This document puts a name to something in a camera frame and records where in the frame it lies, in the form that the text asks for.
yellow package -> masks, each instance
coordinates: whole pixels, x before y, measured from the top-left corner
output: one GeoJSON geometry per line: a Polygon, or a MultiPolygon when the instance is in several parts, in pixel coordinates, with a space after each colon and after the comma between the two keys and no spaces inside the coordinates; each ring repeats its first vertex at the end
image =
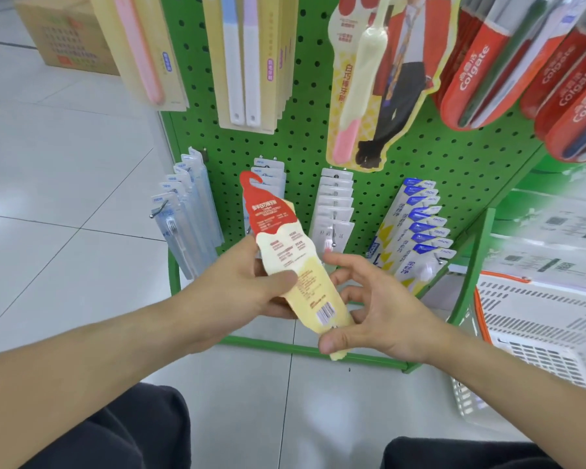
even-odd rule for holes
{"type": "Polygon", "coordinates": [[[388,149],[440,87],[459,1],[341,0],[328,25],[328,163],[365,173],[384,168],[388,149]]]}
{"type": "MultiPolygon", "coordinates": [[[[353,325],[352,316],[317,256],[315,244],[304,234],[289,203],[251,185],[251,179],[261,182],[255,173],[244,171],[240,175],[245,208],[265,271],[268,275],[285,270],[297,273],[297,284],[283,296],[291,309],[303,325],[317,334],[353,325]]],[[[336,352],[330,358],[341,360],[347,352],[336,352]]]]}
{"type": "Polygon", "coordinates": [[[129,92],[156,110],[184,112],[187,94],[160,0],[90,1],[129,92]]]}
{"type": "Polygon", "coordinates": [[[279,114],[280,3],[281,0],[202,0],[221,128],[266,134],[275,131],[279,114]],[[257,20],[255,16],[245,16],[244,2],[253,8],[258,15],[257,20]],[[244,33],[244,22],[251,28],[258,27],[259,61],[256,72],[260,90],[250,95],[244,95],[247,87],[253,85],[248,83],[246,71],[255,67],[255,63],[248,65],[246,62],[253,50],[244,49],[249,41],[244,33]],[[235,75],[229,78],[227,70],[235,75]],[[260,97],[260,122],[256,122],[259,126],[250,126],[252,122],[245,111],[248,99],[256,97],[260,97]]]}

